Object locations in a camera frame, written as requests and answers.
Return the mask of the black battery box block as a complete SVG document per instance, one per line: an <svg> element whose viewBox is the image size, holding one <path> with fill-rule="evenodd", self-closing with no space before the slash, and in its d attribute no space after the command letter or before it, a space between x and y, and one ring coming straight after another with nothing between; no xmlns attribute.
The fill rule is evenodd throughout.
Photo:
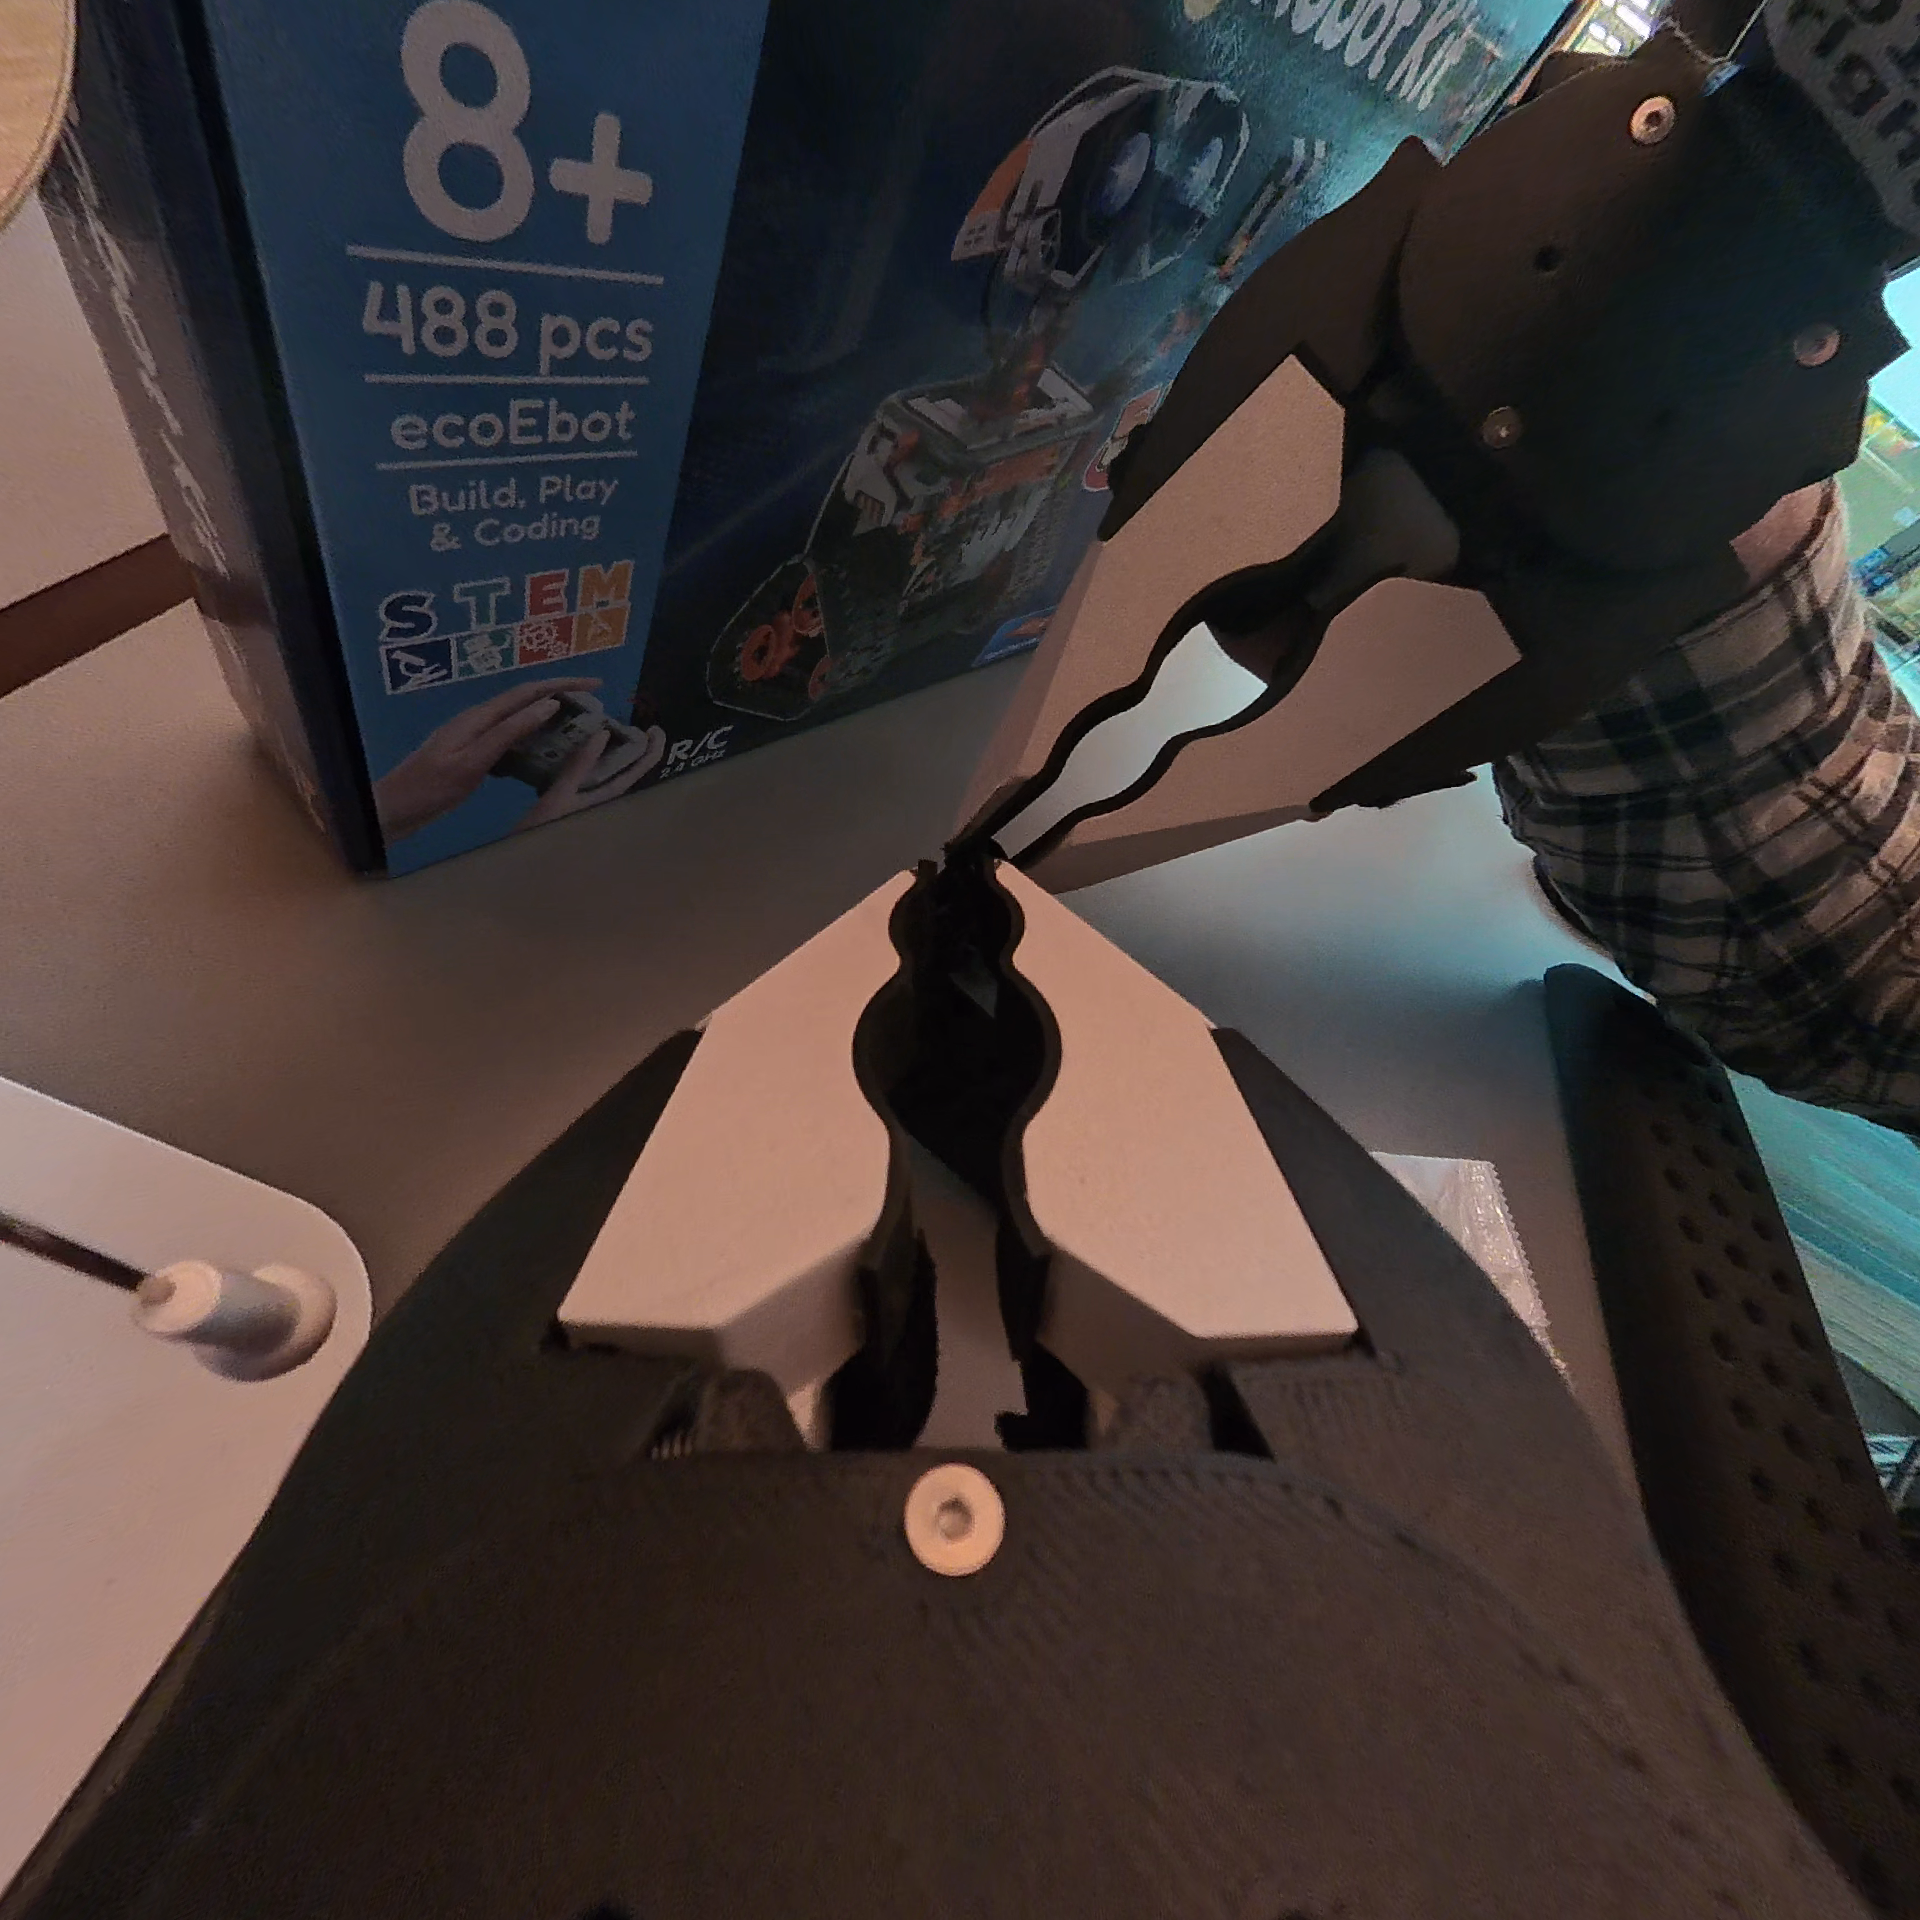
<svg viewBox="0 0 1920 1920"><path fill-rule="evenodd" d="M896 1115L979 1197L1003 1208L1017 1121L1043 1082L1050 1027L1013 964L1022 918L994 849L953 853L904 900L909 990Z"/></svg>

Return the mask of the clear bag of building parts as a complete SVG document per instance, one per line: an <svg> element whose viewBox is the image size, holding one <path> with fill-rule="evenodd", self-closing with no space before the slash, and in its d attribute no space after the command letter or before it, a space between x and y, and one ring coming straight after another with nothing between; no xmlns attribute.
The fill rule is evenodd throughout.
<svg viewBox="0 0 1920 1920"><path fill-rule="evenodd" d="M1528 1325L1556 1369L1550 1316L1534 1283L1498 1169L1484 1160L1432 1160L1373 1153L1426 1214L1467 1253Z"/></svg>

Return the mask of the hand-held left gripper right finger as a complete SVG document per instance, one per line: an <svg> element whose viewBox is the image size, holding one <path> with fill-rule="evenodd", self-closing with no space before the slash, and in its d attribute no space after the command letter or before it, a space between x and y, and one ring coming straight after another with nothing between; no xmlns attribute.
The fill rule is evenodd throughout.
<svg viewBox="0 0 1920 1920"><path fill-rule="evenodd" d="M1083 1385L1336 1353L1358 1334L1212 1021L1017 870L1011 971L1052 1021L1025 1121L1041 1344Z"/></svg>

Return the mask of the blue toy kit box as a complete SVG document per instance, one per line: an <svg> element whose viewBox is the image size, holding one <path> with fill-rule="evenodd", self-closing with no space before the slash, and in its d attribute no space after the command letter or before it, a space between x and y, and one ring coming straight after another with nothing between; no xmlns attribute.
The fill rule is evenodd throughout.
<svg viewBox="0 0 1920 1920"><path fill-rule="evenodd" d="M77 5L38 193L234 700L414 874L1033 646L1229 294L1568 11Z"/></svg>

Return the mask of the grey desk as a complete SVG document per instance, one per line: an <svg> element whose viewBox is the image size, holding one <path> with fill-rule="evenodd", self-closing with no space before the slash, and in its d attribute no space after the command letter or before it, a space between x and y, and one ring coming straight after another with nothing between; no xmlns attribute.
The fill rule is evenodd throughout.
<svg viewBox="0 0 1920 1920"><path fill-rule="evenodd" d="M667 1033L934 856L1025 669L358 880L173 609L5 696L5 1077L320 1208L388 1310ZM1488 781L1069 908L1360 1142L1498 1165L1570 1388L1634 1489L1541 994L1587 953Z"/></svg>

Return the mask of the white book stand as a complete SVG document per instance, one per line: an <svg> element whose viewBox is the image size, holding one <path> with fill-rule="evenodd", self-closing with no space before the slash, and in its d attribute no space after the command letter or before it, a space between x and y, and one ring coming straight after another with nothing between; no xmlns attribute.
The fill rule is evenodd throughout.
<svg viewBox="0 0 1920 1920"><path fill-rule="evenodd" d="M216 1377L130 1296L2 1257L2 1881L57 1822L366 1348L368 1266L317 1208L14 1082L5 1212L121 1261L291 1265L333 1290L317 1355Z"/></svg>

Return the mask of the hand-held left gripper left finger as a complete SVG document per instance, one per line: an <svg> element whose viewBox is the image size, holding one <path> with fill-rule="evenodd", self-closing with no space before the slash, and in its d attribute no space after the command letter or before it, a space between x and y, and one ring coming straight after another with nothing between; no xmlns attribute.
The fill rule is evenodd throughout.
<svg viewBox="0 0 1920 1920"><path fill-rule="evenodd" d="M882 1093L914 884L889 878L709 1014L562 1301L571 1344L821 1385L836 1446L922 1436L933 1273Z"/></svg>

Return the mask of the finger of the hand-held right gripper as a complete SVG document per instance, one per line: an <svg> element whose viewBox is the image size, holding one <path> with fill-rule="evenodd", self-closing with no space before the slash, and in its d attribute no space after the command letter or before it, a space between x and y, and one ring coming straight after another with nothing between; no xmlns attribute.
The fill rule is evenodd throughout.
<svg viewBox="0 0 1920 1920"><path fill-rule="evenodd" d="M1342 405L1283 366L1147 498L1093 542L984 752L958 835L994 835L1097 700L1139 683L1217 584L1284 560L1338 514Z"/></svg>
<svg viewBox="0 0 1920 1920"><path fill-rule="evenodd" d="M1067 893L1312 817L1315 800L1516 665L1482 592L1393 578L1339 611L1262 715L1187 746L1139 800L1014 865Z"/></svg>

